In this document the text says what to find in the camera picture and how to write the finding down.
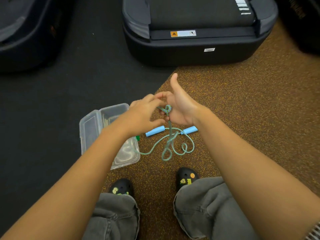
speckled brown floor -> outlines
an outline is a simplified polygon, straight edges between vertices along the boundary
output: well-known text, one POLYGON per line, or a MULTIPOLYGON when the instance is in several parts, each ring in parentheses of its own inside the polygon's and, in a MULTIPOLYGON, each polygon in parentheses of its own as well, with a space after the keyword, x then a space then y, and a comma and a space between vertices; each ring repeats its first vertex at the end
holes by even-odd
MULTIPOLYGON (((280 22, 245 62, 180 67, 176 72, 191 97, 320 195, 320 57, 301 53, 280 22)), ((168 80, 159 88, 166 90, 168 80)), ((166 133, 141 136, 140 151, 148 152, 166 133)), ((140 239, 188 239, 173 216, 175 172, 187 166, 201 177, 219 175, 199 134, 191 137, 195 141, 191 154, 163 162, 162 142, 151 155, 107 177, 104 191, 116 179, 133 181, 141 210, 140 239)), ((184 140, 180 136, 176 148, 184 140)))

forearm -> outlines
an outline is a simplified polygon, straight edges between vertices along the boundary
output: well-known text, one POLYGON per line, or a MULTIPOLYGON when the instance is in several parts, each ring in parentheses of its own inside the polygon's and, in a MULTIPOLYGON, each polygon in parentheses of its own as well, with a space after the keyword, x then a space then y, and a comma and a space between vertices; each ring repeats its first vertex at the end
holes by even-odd
POLYGON ((2 239, 80 239, 126 133, 117 121, 2 239))
POLYGON ((208 109, 198 128, 232 195, 264 239, 301 239, 320 219, 320 199, 208 109))

warning label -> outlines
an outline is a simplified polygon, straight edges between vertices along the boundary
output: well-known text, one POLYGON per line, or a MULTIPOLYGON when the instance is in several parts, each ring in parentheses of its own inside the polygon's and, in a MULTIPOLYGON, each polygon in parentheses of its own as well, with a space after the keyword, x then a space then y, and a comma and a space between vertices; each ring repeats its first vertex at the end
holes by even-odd
POLYGON ((171 34, 171 37, 197 36, 195 30, 171 31, 170 34, 171 34))
POLYGON ((171 31, 171 37, 178 37, 178 31, 171 31))

hand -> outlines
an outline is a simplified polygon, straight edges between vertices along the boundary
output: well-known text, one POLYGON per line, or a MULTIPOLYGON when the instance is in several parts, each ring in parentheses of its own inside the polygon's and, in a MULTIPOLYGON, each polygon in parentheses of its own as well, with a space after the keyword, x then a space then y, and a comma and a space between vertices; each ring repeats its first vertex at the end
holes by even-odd
POLYGON ((170 121, 179 125, 193 125, 195 115, 198 108, 202 107, 201 104, 194 101, 177 81, 178 74, 174 73, 171 77, 170 84, 173 89, 173 94, 171 92, 159 92, 155 95, 155 98, 166 99, 166 104, 170 104, 172 107, 169 113, 170 121))
POLYGON ((120 115, 115 122, 122 123, 121 126, 125 128, 128 137, 141 135, 165 123, 164 119, 150 121, 153 111, 158 106, 163 107, 165 105, 163 101, 156 99, 153 94, 149 94, 141 100, 133 101, 129 110, 120 115))

clear plastic container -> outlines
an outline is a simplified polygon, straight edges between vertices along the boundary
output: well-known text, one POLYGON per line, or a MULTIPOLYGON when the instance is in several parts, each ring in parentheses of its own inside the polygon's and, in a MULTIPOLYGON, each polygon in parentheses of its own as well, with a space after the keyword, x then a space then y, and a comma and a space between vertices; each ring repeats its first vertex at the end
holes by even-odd
MULTIPOLYGON (((128 104, 118 104, 94 110, 80 120, 81 154, 98 138, 101 130, 115 121, 122 113, 129 109, 128 104)), ((136 163, 140 160, 138 141, 131 137, 122 145, 115 157, 111 169, 120 168, 136 163)))

